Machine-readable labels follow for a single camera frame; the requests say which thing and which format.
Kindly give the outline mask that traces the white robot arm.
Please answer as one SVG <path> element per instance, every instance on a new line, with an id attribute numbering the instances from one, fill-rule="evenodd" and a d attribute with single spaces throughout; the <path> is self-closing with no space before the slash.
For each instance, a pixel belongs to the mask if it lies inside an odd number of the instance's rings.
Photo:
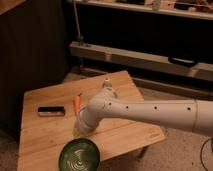
<path id="1" fill-rule="evenodd" d="M 140 121 L 213 137 L 213 101 L 126 101 L 118 99 L 112 87 L 106 87 L 80 110 L 77 130 L 83 134 L 93 132 L 105 118 Z"/>

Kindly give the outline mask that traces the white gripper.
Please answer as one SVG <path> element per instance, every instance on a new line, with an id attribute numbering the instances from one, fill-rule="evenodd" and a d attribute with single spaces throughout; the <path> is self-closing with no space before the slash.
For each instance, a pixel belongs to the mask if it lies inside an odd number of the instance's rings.
<path id="1" fill-rule="evenodd" d="M 95 118 L 84 118 L 82 114 L 76 117 L 73 128 L 75 137 L 85 137 L 93 132 L 99 125 L 100 120 Z"/>

